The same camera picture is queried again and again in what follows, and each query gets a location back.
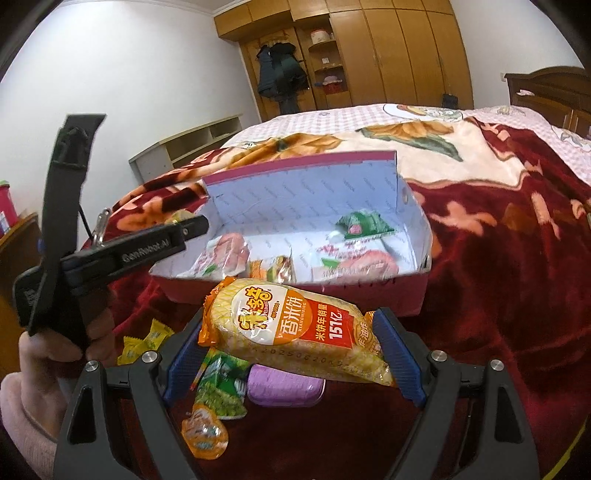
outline human hand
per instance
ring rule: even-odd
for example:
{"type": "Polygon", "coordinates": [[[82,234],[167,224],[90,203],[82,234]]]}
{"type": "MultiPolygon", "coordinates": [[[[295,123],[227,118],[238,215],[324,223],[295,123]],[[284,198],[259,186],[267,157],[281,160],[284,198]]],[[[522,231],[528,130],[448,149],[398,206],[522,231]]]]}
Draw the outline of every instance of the human hand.
{"type": "MultiPolygon", "coordinates": [[[[86,328],[90,346],[87,361],[98,360],[106,367],[117,363],[113,316],[103,310],[86,328]]],[[[45,329],[32,337],[23,333],[18,342],[21,361],[21,401],[29,417],[52,438],[57,438],[68,398],[60,389],[53,362],[76,362],[82,350],[63,335],[45,329]]]]}

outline black cable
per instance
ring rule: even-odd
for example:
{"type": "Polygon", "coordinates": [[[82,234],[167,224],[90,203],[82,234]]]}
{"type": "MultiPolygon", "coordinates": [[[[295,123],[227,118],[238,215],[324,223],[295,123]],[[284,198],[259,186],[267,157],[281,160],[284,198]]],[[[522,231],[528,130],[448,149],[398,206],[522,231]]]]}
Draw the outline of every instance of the black cable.
{"type": "Polygon", "coordinates": [[[80,204],[78,204],[78,213],[80,214],[80,217],[82,217],[82,223],[84,223],[84,228],[86,229],[86,233],[88,233],[89,240],[92,240],[92,231],[90,230],[90,226],[88,225],[84,215],[84,210],[82,210],[82,205],[80,204]]]}

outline rice cracker package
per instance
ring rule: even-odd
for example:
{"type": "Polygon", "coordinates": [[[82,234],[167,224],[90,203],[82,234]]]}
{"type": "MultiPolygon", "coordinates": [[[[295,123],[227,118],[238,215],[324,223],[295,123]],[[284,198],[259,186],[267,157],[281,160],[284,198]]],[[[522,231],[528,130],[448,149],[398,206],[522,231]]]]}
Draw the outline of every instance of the rice cracker package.
{"type": "Polygon", "coordinates": [[[199,345],[298,375],[395,384],[355,305],[256,278],[228,277],[212,290],[199,345]]]}

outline hanging clothes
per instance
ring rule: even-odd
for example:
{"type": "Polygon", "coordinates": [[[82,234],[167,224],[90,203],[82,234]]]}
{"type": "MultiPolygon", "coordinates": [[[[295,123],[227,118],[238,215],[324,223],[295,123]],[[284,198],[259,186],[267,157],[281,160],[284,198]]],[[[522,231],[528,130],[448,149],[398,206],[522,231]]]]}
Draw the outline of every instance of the hanging clothes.
{"type": "Polygon", "coordinates": [[[261,66],[258,93],[279,103],[282,115],[299,113],[297,92],[309,88],[308,78],[295,58],[291,43],[263,45],[256,57],[261,66]]]}

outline green snack package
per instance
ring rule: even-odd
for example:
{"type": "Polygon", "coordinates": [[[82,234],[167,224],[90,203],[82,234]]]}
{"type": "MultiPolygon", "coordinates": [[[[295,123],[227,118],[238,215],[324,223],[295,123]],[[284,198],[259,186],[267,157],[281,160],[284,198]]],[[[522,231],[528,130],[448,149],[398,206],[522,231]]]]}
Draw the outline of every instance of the green snack package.
{"type": "Polygon", "coordinates": [[[378,212],[370,212],[365,209],[341,217],[337,226],[345,230],[346,240],[396,231],[382,220],[378,212]]]}
{"type": "Polygon", "coordinates": [[[244,360],[214,348],[209,349],[195,379],[199,382],[195,403],[213,410],[220,420],[244,417],[249,366],[244,360]]]}

